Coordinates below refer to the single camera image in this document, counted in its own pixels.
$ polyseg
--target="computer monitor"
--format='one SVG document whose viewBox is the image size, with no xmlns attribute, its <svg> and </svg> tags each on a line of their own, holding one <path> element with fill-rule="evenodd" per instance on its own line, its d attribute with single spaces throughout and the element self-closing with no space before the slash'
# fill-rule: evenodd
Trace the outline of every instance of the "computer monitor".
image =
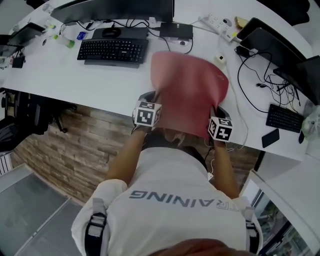
<svg viewBox="0 0 320 256">
<path fill-rule="evenodd" d="M 315 105 L 320 105 L 320 56 L 277 68 L 273 72 L 295 86 Z"/>
<path fill-rule="evenodd" d="M 241 40 L 244 40 L 257 28 L 261 28 L 267 31 L 268 33 L 270 33 L 274 38 L 276 38 L 278 41 L 282 42 L 283 45 L 289 48 L 290 51 L 292 51 L 295 55 L 297 55 L 302 61 L 306 60 L 305 56 L 291 42 L 289 42 L 281 34 L 275 31 L 272 27 L 270 27 L 269 25 L 267 25 L 266 23 L 264 23 L 263 21 L 255 17 L 249 20 L 249 22 L 236 35 L 236 37 Z"/>
<path fill-rule="evenodd" d="M 262 57 L 271 61 L 279 68 L 290 64 L 297 64 L 306 59 L 302 54 L 297 55 L 292 51 L 286 42 L 279 40 L 261 27 L 256 28 L 240 44 L 250 50 L 258 50 L 258 53 Z"/>
<path fill-rule="evenodd" d="M 9 57 L 12 54 L 16 53 L 20 49 L 19 46 L 16 45 L 2 45 L 0 44 L 0 57 Z"/>
<path fill-rule="evenodd" d="M 41 36 L 44 30 L 44 27 L 30 22 L 19 31 L 12 34 L 8 41 L 8 45 L 23 46 L 36 36 Z"/>
<path fill-rule="evenodd" d="M 157 21 L 172 22 L 174 0 L 75 0 L 55 8 L 51 16 L 62 23 L 148 20 L 150 17 Z"/>
</svg>

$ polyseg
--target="wooden floor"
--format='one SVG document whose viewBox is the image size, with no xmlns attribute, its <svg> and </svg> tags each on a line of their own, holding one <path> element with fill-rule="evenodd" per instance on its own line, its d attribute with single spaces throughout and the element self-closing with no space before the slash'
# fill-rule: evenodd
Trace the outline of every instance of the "wooden floor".
<svg viewBox="0 0 320 256">
<path fill-rule="evenodd" d="M 50 183 L 85 202 L 104 180 L 109 162 L 129 137 L 132 119 L 85 106 L 66 111 L 62 123 L 66 134 L 55 124 L 44 135 L 31 135 L 11 154 L 12 165 L 27 163 Z M 188 137 L 186 142 L 205 157 L 208 147 L 203 139 Z M 228 148 L 238 145 L 228 144 Z M 213 150 L 207 157 L 208 170 Z M 259 151 L 244 147 L 230 152 L 240 187 L 258 158 Z"/>
</svg>

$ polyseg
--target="white t-shirt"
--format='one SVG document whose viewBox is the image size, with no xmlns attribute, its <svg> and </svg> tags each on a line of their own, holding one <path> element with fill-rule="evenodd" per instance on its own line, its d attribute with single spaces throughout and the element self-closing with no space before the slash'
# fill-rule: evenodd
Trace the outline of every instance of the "white t-shirt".
<svg viewBox="0 0 320 256">
<path fill-rule="evenodd" d="M 187 153 L 154 147 L 141 152 L 129 187 L 122 180 L 102 182 L 72 225 L 82 255 L 92 198 L 107 209 L 110 256 L 148 256 L 187 239 L 217 239 L 246 249 L 246 221 L 235 200 L 208 182 L 204 166 Z"/>
</svg>

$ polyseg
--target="mouse pad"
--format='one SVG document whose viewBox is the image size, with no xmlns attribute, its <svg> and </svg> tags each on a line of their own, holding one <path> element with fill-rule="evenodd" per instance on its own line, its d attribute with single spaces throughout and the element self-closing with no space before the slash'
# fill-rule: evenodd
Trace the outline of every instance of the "mouse pad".
<svg viewBox="0 0 320 256">
<path fill-rule="evenodd" d="M 93 33 L 92 39 L 103 39 L 107 37 L 102 36 L 102 32 L 105 28 L 96 29 Z M 148 28 L 146 27 L 134 27 L 134 28 L 127 28 L 127 27 L 117 27 L 117 29 L 121 30 L 121 34 L 116 37 L 117 39 L 121 38 L 130 38 L 130 39 L 147 39 L 148 35 Z"/>
</svg>

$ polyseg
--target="pink towel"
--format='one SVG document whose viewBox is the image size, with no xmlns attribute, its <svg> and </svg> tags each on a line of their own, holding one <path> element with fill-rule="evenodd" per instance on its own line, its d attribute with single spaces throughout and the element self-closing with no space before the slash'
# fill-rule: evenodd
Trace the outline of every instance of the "pink towel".
<svg viewBox="0 0 320 256">
<path fill-rule="evenodd" d="M 153 54 L 151 82 L 162 112 L 157 127 L 209 138 L 210 109 L 216 110 L 229 81 L 212 63 L 190 55 L 163 51 Z"/>
</svg>

